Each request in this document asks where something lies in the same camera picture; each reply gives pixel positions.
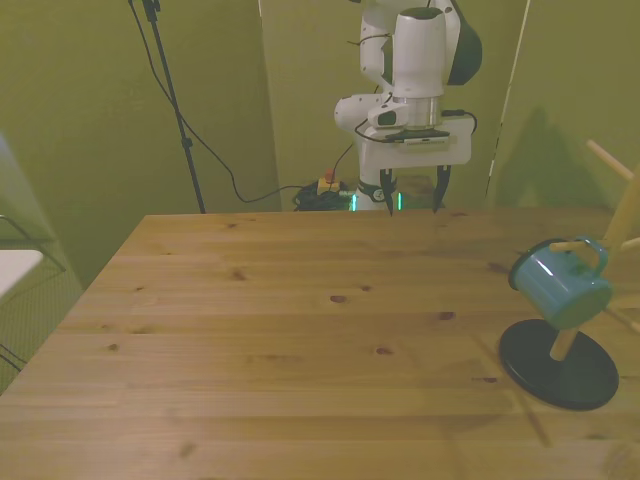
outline teal enamel mug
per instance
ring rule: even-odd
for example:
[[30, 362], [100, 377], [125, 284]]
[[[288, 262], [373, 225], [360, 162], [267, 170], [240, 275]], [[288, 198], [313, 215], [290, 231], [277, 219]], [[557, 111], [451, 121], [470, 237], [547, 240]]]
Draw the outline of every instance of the teal enamel mug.
[[591, 268], [573, 252], [552, 252], [552, 243], [542, 242], [514, 264], [509, 284], [520, 291], [557, 330], [576, 328], [588, 322], [606, 308], [613, 296], [613, 287], [602, 277], [609, 261], [607, 250], [589, 237], [578, 237], [599, 257]]

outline mug handle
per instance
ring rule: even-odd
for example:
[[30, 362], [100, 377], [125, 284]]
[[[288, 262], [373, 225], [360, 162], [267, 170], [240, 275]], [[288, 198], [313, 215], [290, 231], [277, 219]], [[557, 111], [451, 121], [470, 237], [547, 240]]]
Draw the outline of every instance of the mug handle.
[[593, 275], [596, 277], [602, 275], [602, 272], [604, 272], [604, 269], [607, 268], [607, 264], [609, 263], [609, 252], [607, 252], [607, 250], [602, 245], [600, 245], [591, 237], [578, 237], [576, 238], [576, 240], [586, 243], [598, 254], [598, 257], [600, 257], [600, 263], [598, 263], [598, 266], [593, 272]]

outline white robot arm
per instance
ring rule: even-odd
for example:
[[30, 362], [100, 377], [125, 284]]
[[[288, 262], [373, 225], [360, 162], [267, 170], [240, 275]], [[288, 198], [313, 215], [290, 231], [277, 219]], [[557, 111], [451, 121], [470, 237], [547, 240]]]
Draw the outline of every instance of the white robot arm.
[[[441, 99], [445, 85], [464, 85], [477, 73], [482, 43], [455, 0], [364, 0], [364, 5], [361, 71], [382, 93], [342, 99], [335, 117], [358, 146], [360, 209], [393, 212], [392, 169], [471, 159], [475, 122], [451, 118], [463, 111], [445, 112], [443, 120]], [[436, 209], [449, 174], [450, 169], [439, 169]]]

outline wooden peg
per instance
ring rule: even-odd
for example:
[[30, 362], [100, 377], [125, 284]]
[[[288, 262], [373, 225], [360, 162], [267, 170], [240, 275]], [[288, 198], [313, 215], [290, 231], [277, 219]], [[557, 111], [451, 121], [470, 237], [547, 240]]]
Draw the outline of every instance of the wooden peg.
[[613, 155], [598, 145], [593, 140], [587, 142], [587, 147], [596, 154], [596, 156], [604, 163], [609, 165], [618, 175], [627, 181], [633, 180], [633, 172], [621, 164]]
[[633, 250], [635, 248], [640, 248], [640, 238], [634, 238], [633, 240], [629, 240], [622, 244], [620, 248], [621, 252], [628, 252], [629, 250]]
[[[587, 142], [587, 146], [602, 161], [630, 182], [622, 200], [618, 204], [613, 220], [611, 220], [611, 223], [609, 224], [607, 234], [602, 241], [609, 250], [610, 265], [622, 250], [623, 244], [633, 227], [633, 219], [640, 203], [640, 165], [638, 165], [634, 174], [593, 140], [589, 140]], [[559, 362], [564, 361], [571, 351], [571, 347], [573, 346], [578, 333], [579, 329], [577, 328], [560, 332], [556, 342], [551, 348], [551, 358]]]
[[552, 243], [549, 246], [549, 249], [553, 252], [553, 253], [560, 253], [560, 252], [574, 252], [576, 250], [582, 250], [582, 249], [586, 249], [588, 248], [588, 245], [584, 242], [558, 242], [558, 243]]
[[607, 308], [606, 312], [609, 315], [611, 315], [613, 318], [618, 320], [619, 322], [621, 322], [624, 325], [626, 325], [627, 327], [629, 327], [634, 332], [640, 333], [640, 323], [636, 322], [631, 317], [629, 317], [626, 314], [622, 313], [620, 310], [618, 310], [616, 308], [609, 307], [609, 308]]
[[551, 348], [551, 358], [557, 362], [564, 362], [573, 347], [573, 343], [576, 341], [576, 337], [580, 332], [579, 328], [572, 328], [570, 330], [563, 330], [558, 334], [556, 342]]

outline wood grain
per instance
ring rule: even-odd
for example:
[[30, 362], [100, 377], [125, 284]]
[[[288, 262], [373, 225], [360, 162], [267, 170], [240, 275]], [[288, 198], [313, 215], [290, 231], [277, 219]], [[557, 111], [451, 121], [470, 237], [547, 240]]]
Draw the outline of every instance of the wood grain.
[[[637, 335], [585, 327], [621, 388], [584, 414], [528, 396], [495, 353], [536, 316], [513, 261], [608, 219], [148, 217], [0, 398], [0, 478], [638, 478]], [[640, 255], [624, 260], [614, 303], [640, 318]]]

